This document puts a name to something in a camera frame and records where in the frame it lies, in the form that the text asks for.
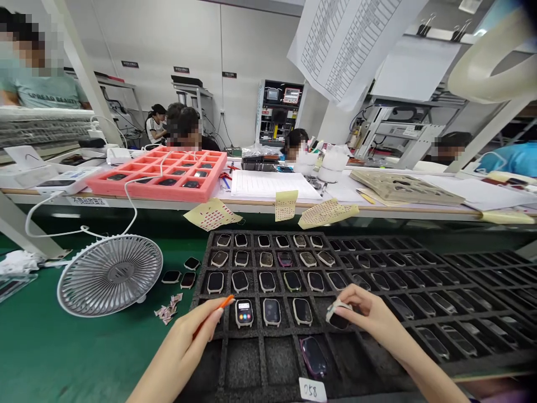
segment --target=red foam tray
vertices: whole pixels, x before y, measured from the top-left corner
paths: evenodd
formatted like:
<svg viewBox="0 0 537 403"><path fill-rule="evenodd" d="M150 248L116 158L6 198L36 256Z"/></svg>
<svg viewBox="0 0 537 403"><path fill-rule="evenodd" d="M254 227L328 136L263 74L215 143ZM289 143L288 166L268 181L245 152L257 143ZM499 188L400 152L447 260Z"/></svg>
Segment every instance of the red foam tray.
<svg viewBox="0 0 537 403"><path fill-rule="evenodd" d="M171 147L158 147L147 154L135 158L113 170L92 176L87 180L88 186L97 195L126 196L125 183L143 176L159 176L160 164ZM137 199L171 200L174 202L205 203L213 193L214 186L227 163L226 153L217 151L186 152L173 151L163 163L163 176L151 179L147 183L133 182L128 184L129 195ZM210 165L211 168L202 168L202 165ZM182 175L174 175L176 171L184 171ZM206 172L205 177L194 176L197 172ZM126 175L120 180L110 180L109 177L117 174ZM166 179L174 179L177 182L171 186L159 185ZM187 181L196 181L199 188L184 188Z"/></svg>

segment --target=fan grille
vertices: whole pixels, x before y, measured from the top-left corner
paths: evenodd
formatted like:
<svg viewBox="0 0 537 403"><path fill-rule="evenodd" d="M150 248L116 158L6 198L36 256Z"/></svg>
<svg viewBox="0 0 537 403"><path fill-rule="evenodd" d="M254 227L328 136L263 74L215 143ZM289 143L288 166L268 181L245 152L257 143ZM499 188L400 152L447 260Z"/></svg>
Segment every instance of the fan grille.
<svg viewBox="0 0 537 403"><path fill-rule="evenodd" d="M110 315L144 296L161 271L162 252L153 241L137 235L106 238L81 251L65 268L58 300L76 316Z"/></svg>

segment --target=beige tray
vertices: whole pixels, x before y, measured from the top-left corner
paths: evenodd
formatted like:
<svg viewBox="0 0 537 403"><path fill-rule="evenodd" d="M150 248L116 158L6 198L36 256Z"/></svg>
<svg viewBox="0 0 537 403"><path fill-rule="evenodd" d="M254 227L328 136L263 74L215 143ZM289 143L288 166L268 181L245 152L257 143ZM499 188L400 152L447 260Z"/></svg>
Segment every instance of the beige tray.
<svg viewBox="0 0 537 403"><path fill-rule="evenodd" d="M350 177L367 185L386 200L409 203L457 205L464 198L408 175L390 172L352 171Z"/></svg>

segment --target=person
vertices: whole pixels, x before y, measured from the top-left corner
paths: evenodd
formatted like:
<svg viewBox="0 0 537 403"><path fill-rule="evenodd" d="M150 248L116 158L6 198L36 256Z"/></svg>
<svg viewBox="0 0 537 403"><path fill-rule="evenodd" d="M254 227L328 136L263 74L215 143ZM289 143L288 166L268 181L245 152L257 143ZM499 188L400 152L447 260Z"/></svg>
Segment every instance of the person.
<svg viewBox="0 0 537 403"><path fill-rule="evenodd" d="M537 142L498 148L483 156L477 169L537 177Z"/></svg>
<svg viewBox="0 0 537 403"><path fill-rule="evenodd" d="M3 41L11 42L18 60L2 68L0 96L5 105L91 109L80 84L46 57L44 34L30 16L0 7Z"/></svg>
<svg viewBox="0 0 537 403"><path fill-rule="evenodd" d="M447 133L436 139L431 155L426 155L423 161L449 165L462 154L471 141L472 135L468 132Z"/></svg>
<svg viewBox="0 0 537 403"><path fill-rule="evenodd" d="M155 104L145 120L145 131L151 144L163 143L163 137L168 133L163 127L166 121L166 109L161 104Z"/></svg>
<svg viewBox="0 0 537 403"><path fill-rule="evenodd" d="M335 313L367 331L386 348L412 377L428 402L468 403L465 394L421 349L380 297L351 284L338 299L359 308L361 313L342 307L337 307ZM213 337L223 313L218 307L224 300L210 299L173 324L128 403L165 403L177 398Z"/></svg>
<svg viewBox="0 0 537 403"><path fill-rule="evenodd" d="M286 161L294 162L298 156L298 150L309 140L308 133L304 129L293 129L285 137L284 147L280 152L285 156Z"/></svg>
<svg viewBox="0 0 537 403"><path fill-rule="evenodd" d="M179 102L168 107L169 132L168 145L172 147L187 147L192 150L220 151L216 141L200 135L200 115L189 106Z"/></svg>

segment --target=white shirt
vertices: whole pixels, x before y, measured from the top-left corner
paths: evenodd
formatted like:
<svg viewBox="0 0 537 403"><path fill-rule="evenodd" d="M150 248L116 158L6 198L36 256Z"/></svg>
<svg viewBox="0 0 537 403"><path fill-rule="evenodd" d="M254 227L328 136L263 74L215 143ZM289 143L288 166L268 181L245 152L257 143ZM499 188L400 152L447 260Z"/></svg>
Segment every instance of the white shirt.
<svg viewBox="0 0 537 403"><path fill-rule="evenodd" d="M161 141L162 137L159 139L154 139L153 134L151 133L151 130L155 130L156 133L160 133L163 128L162 125L164 122L157 123L153 118L149 118L147 122L145 123L145 129L147 130L147 137L149 137L149 141L151 144L158 143Z"/></svg>

